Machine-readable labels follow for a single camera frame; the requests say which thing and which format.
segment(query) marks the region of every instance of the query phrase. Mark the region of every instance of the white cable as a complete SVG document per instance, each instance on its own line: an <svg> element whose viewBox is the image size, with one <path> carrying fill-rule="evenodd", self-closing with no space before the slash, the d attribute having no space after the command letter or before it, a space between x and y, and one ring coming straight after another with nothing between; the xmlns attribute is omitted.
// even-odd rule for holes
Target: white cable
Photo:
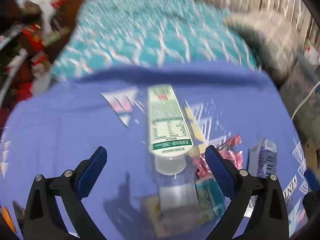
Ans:
<svg viewBox="0 0 320 240"><path fill-rule="evenodd" d="M300 103L300 105L297 106L296 110L293 112L293 115L291 117L291 121L293 120L296 113L299 111L299 109L303 106L303 104L309 99L309 97L312 95L312 93L316 90L316 88L320 85L320 81L311 89L310 93L307 95L307 97Z"/></svg>

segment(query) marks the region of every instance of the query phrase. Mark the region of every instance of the teal patterned fabric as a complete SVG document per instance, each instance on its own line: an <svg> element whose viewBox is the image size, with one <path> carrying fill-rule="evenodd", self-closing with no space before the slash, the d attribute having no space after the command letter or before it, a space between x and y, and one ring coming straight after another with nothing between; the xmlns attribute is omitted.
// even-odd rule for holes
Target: teal patterned fabric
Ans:
<svg viewBox="0 0 320 240"><path fill-rule="evenodd" d="M65 80L119 64L219 59L254 70L247 44L223 26L226 14L195 0L87 0L51 71Z"/></svg>

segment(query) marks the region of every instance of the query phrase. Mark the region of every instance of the green and white label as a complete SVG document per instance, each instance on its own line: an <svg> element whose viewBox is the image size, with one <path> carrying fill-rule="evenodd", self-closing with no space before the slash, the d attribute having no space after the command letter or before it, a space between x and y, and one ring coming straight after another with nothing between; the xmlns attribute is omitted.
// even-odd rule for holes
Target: green and white label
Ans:
<svg viewBox="0 0 320 240"><path fill-rule="evenodd" d="M171 85L148 88L149 150L167 157L193 147L186 120Z"/></svg>

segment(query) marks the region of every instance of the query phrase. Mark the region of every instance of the yellow object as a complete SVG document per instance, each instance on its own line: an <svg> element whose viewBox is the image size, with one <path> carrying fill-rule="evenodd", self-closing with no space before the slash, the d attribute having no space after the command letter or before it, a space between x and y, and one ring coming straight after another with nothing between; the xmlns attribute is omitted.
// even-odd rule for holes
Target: yellow object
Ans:
<svg viewBox="0 0 320 240"><path fill-rule="evenodd" d="M13 224L13 222L12 222L12 219L11 219L11 217L10 217L10 215L9 215L9 212L8 212L8 210L7 210L6 207L3 207L3 208L2 208L2 216L3 216L4 220L7 222L8 226L10 227L10 229L11 229L13 232L16 233L16 232L17 232L17 231L16 231L16 228L14 227L14 224Z"/></svg>

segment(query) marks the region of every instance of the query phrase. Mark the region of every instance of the silver bolt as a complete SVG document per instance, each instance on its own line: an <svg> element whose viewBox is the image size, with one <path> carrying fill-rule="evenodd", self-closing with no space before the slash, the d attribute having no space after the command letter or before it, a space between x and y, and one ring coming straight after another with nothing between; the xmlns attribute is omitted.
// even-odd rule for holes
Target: silver bolt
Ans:
<svg viewBox="0 0 320 240"><path fill-rule="evenodd" d="M41 179L42 179L42 175L41 174L36 176L36 181L40 181Z"/></svg>
<svg viewBox="0 0 320 240"><path fill-rule="evenodd" d="M271 174L271 175L270 175L270 179L272 179L272 180L277 180L278 178L277 178L277 176L276 176L276 175Z"/></svg>
<svg viewBox="0 0 320 240"><path fill-rule="evenodd" d="M240 171L240 175L241 175L241 176L244 176L244 177L245 177L245 176L248 176L248 172L247 172L246 170L241 170L241 171Z"/></svg>
<svg viewBox="0 0 320 240"><path fill-rule="evenodd" d="M71 170L67 170L64 172L64 176L66 177L70 177L72 175L72 171Z"/></svg>

